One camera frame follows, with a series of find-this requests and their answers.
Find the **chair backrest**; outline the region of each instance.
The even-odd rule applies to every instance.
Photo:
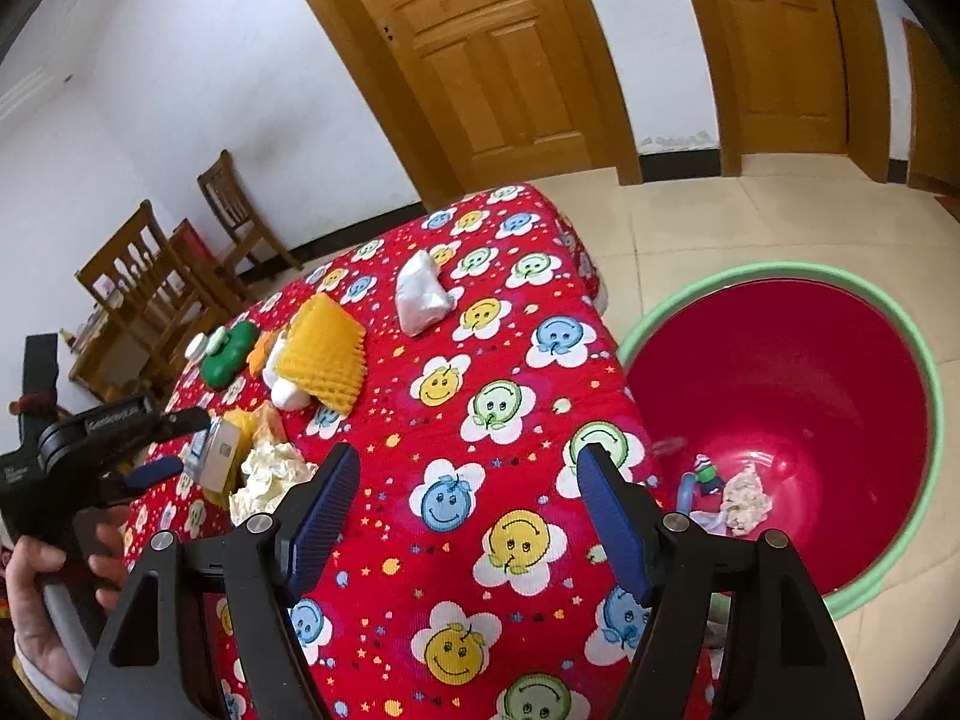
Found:
[[[191,338],[228,319],[176,256],[148,200],[76,276],[170,380],[184,367]]]
[[[248,221],[256,221],[256,211],[237,181],[233,158],[226,149],[220,152],[220,157],[209,170],[198,176],[197,183],[213,215],[234,241],[238,228]]]

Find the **white wall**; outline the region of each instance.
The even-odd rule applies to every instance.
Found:
[[[21,393],[23,338],[76,330],[93,299],[74,272],[136,210],[147,187],[82,90],[66,87],[0,145],[0,231],[6,276],[0,323],[0,402]],[[173,218],[155,204],[157,219]],[[74,359],[61,343],[59,402],[96,404],[66,380]],[[0,416],[0,452],[17,445],[16,420]]]
[[[906,159],[910,151],[910,66],[903,19],[917,17],[904,0],[877,0],[890,69],[890,157]]]
[[[196,177],[222,148],[288,247],[418,200],[305,0],[121,0],[83,75],[151,197],[214,245]]]
[[[717,148],[707,54],[690,0],[593,0],[637,151]]]

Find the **crumpled cream paper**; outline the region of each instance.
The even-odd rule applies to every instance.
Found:
[[[247,483],[230,495],[230,520],[239,525],[251,514],[277,510],[293,485],[309,482],[317,466],[304,461],[291,443],[258,442],[240,466]]]

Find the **red tablecloth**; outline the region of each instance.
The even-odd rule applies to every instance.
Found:
[[[407,338],[395,275],[416,250],[442,264],[458,305]],[[370,366],[347,418],[316,406],[284,418],[309,461],[336,440],[362,458],[342,542],[292,612],[334,716],[605,717],[645,611],[616,587],[572,458],[601,440],[627,479],[652,488],[656,463],[568,221],[530,186],[477,194],[338,257],[246,319],[281,327],[317,290],[366,325]],[[266,395],[248,371],[212,394],[190,370],[168,408],[252,410]],[[157,529],[189,539],[229,527],[181,477],[134,505],[128,563]],[[210,603],[222,687],[232,715],[251,718],[225,606]],[[688,716],[704,714],[708,689],[703,673]]]

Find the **black baseboard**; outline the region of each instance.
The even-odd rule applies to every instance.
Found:
[[[316,260],[318,257],[325,257],[333,254],[335,251],[343,250],[349,247],[358,247],[365,242],[382,235],[392,228],[408,223],[415,218],[419,218],[426,213],[426,209],[421,203],[413,205],[404,205],[393,211],[387,211],[377,217],[365,218],[357,224],[351,224],[342,230],[335,230],[327,235],[314,238],[296,248],[292,248],[290,253],[301,263],[308,263],[310,260]],[[274,278],[286,271],[289,266],[280,258],[280,255],[264,260],[259,268],[251,268],[243,271],[240,275],[241,280],[246,284],[261,279]]]
[[[892,159],[887,167],[887,183],[905,184],[906,183],[906,160]]]
[[[720,149],[697,148],[694,151],[640,154],[640,172],[643,173],[644,183],[710,178],[720,175]]]

